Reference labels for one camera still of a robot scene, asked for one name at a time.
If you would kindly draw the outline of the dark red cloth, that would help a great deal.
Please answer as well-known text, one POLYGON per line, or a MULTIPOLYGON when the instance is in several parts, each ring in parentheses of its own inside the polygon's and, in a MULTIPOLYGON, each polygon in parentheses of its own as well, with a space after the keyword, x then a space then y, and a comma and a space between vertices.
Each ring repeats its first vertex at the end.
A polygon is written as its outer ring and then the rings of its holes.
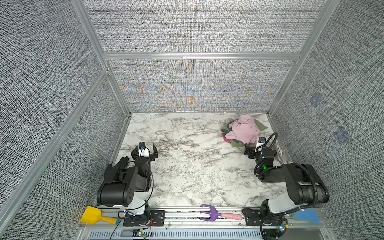
POLYGON ((225 142, 227 142, 227 143, 231 143, 230 140, 228 140, 228 139, 225 137, 225 135, 222 135, 222 137, 223 137, 223 139, 224 139, 225 142))

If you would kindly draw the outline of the blue plastic piece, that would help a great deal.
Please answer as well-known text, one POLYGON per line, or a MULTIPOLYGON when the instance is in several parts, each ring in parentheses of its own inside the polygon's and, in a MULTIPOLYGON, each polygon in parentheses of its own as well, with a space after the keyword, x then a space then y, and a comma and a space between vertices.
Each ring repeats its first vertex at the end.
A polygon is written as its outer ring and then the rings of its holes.
POLYGON ((294 213, 293 219, 300 220, 300 221, 309 221, 315 224, 320 223, 320 219, 317 212, 312 209, 300 210, 294 213))

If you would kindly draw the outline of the purple pink toy rake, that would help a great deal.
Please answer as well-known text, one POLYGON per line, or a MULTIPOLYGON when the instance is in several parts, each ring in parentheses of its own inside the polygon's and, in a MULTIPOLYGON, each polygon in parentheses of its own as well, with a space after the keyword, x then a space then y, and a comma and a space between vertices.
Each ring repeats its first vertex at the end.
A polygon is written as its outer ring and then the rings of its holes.
POLYGON ((204 211, 200 211, 201 214, 209 215, 209 217, 199 218, 200 221, 214 222, 219 217, 230 220, 241 221, 243 219, 242 215, 239 214, 228 214, 228 213, 219 213, 214 206, 211 205, 201 205, 201 208, 204 208, 204 211))

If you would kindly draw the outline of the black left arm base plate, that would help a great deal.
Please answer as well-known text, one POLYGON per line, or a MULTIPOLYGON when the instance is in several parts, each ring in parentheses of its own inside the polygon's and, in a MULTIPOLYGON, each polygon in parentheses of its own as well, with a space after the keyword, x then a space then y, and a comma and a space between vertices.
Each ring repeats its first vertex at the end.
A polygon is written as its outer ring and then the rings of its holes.
POLYGON ((142 215, 128 214, 124 218, 124 227, 163 227, 165 222, 164 210, 145 210, 142 215))

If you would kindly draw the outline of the black glove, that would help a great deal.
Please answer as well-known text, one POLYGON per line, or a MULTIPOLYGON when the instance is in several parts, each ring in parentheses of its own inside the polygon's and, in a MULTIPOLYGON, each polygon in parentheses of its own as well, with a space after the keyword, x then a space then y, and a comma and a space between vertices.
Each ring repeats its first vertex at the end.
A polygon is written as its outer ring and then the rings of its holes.
POLYGON ((129 157, 122 157, 117 164, 112 166, 108 164, 104 172, 104 181, 111 183, 113 181, 122 181, 129 163, 129 157))

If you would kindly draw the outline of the olive green cloth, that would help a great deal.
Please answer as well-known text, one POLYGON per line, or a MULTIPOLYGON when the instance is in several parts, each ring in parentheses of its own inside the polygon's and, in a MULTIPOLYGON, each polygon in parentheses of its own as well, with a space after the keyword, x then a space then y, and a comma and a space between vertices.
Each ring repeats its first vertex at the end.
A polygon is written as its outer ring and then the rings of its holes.
MULTIPOLYGON (((222 127, 222 135, 225 135, 229 132, 230 128, 229 128, 229 124, 232 123, 233 121, 230 121, 229 123, 227 123, 226 125, 224 125, 222 127)), ((266 130, 268 127, 265 126, 264 124, 262 124, 261 122, 259 122, 258 120, 255 120, 255 123, 257 124, 258 128, 260 129, 260 131, 264 131, 266 130)), ((234 147, 234 148, 240 148, 240 147, 244 147, 245 144, 243 144, 242 142, 240 141, 237 141, 237 140, 230 140, 230 144, 234 147)))

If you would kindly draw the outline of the yellow toy shovel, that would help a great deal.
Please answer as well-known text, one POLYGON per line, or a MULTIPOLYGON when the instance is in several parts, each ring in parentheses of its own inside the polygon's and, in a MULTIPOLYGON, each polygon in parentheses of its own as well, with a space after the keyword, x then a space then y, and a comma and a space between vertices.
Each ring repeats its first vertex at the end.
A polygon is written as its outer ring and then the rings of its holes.
POLYGON ((105 222, 105 223, 109 223, 109 224, 112 224, 112 225, 118 225, 120 223, 120 220, 119 219, 116 219, 116 218, 110 218, 110 217, 104 217, 102 215, 102 212, 100 209, 97 209, 97 208, 94 208, 94 207, 91 207, 91 206, 88 206, 81 219, 80 219, 80 222, 82 223, 86 223, 86 224, 96 224, 98 223, 99 221, 102 221, 102 222, 105 222))

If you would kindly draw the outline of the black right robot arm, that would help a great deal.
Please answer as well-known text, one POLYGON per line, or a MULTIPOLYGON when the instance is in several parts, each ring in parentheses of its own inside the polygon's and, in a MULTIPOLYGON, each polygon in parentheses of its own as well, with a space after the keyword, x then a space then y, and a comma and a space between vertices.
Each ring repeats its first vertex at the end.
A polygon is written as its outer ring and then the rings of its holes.
POLYGON ((263 183, 284 183, 286 191, 277 197, 264 200, 258 209, 244 208, 242 213, 247 226, 266 227, 261 230, 264 240, 279 239, 288 226, 287 216, 304 213, 330 199, 330 193, 312 165, 289 163, 276 166, 276 152, 259 146, 247 147, 245 155, 254 158, 254 175, 263 183))

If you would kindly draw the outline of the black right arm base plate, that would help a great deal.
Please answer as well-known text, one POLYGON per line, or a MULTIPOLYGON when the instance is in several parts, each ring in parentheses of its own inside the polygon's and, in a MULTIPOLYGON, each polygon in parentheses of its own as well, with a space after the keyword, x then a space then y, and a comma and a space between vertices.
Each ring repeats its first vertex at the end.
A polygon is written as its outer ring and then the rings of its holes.
POLYGON ((288 220, 284 216, 277 216, 268 208, 244 208, 242 214, 247 226, 260 227, 267 230, 283 231, 288 226, 288 220))

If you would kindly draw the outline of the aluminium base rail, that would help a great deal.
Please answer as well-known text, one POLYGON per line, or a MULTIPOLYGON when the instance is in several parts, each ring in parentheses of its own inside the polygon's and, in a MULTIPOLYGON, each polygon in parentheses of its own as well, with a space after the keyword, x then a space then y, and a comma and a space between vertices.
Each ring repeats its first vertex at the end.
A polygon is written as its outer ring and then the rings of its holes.
MULTIPOLYGON (((117 227, 105 222, 81 224, 77 240, 260 240, 260 227, 247 226, 241 221, 218 218, 214 222, 200 221, 207 217, 200 207, 159 207, 165 211, 163 227, 117 227)), ((335 240, 336 234, 322 210, 316 210, 320 223, 293 219, 289 221, 282 240, 335 240)))

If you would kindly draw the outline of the light pink cloth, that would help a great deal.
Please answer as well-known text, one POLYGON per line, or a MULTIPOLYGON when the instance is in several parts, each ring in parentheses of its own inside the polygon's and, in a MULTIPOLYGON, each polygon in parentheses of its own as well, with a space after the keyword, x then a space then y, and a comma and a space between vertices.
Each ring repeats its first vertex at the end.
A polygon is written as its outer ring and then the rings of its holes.
POLYGON ((229 124, 229 132, 225 134, 228 140, 237 140, 243 144, 255 143, 261 133, 255 120, 250 115, 240 115, 240 117, 229 124))

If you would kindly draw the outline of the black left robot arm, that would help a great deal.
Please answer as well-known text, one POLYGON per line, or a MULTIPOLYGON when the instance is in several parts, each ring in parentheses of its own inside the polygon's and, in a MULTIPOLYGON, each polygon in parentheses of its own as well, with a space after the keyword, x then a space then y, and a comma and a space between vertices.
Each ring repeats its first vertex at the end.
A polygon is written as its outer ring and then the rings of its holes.
POLYGON ((153 220, 150 197, 142 200, 136 193, 153 194, 151 163, 158 157, 155 145, 149 149, 145 142, 141 142, 131 152, 131 157, 122 157, 114 166, 109 164, 106 167, 97 203, 99 206, 120 208, 124 213, 120 218, 126 227, 149 226, 153 220))

